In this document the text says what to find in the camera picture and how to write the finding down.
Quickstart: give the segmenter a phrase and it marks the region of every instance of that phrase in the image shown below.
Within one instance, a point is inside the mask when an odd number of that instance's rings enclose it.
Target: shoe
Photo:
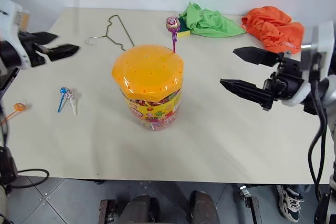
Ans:
[[[285,186],[277,186],[277,190],[281,214],[291,222],[298,222],[301,210],[300,203],[304,202],[302,196]]]

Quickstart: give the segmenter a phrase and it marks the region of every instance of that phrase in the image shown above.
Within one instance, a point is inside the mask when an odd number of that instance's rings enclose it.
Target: gray tile floor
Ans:
[[[16,184],[33,183],[38,179],[20,177]],[[149,194],[160,203],[162,222],[187,224],[188,199],[194,190],[205,191],[213,198],[221,223],[253,223],[250,210],[236,197],[232,184],[111,180],[97,185],[63,178],[50,178],[37,187],[13,190],[8,198],[8,217],[14,224],[92,224],[98,223],[100,200],[116,199],[120,206],[134,196]],[[278,212],[274,186],[249,190],[259,198],[263,223],[290,224]],[[313,223],[317,206],[313,190],[305,194],[304,199],[299,223]]]

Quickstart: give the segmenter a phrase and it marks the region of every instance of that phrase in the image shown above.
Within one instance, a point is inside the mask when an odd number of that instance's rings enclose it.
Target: plastic jar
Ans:
[[[161,45],[140,45],[122,53],[112,76],[139,123],[153,131],[176,119],[180,106],[183,60]]]

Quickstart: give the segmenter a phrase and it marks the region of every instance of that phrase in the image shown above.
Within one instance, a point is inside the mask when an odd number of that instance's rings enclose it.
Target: green towel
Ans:
[[[196,3],[189,2],[187,9],[180,17],[184,19],[192,34],[225,38],[245,33],[242,27],[233,20],[223,17],[219,11],[202,10]]]

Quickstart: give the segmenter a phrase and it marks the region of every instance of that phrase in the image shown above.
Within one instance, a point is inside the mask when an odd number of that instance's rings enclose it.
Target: white table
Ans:
[[[71,58],[21,71],[3,98],[7,113],[16,102],[30,106],[10,119],[9,147],[18,169],[45,168],[52,177],[193,180],[226,183],[311,184],[307,151],[319,120],[275,102],[269,112],[230,93],[220,78],[262,86],[272,69],[246,63],[234,48],[261,46],[249,34],[224,39],[182,38],[184,60],[180,113],[160,132],[138,126],[111,77],[122,51],[103,35],[107,19],[119,14],[134,43],[172,47],[165,19],[176,13],[115,9],[65,9],[51,32],[53,45],[79,45]],[[228,16],[239,22],[240,17]],[[130,43],[115,19],[111,37]],[[57,113],[59,89],[76,90],[78,115],[66,104]],[[332,172],[328,132],[322,183]],[[314,155],[314,164],[319,155]]]

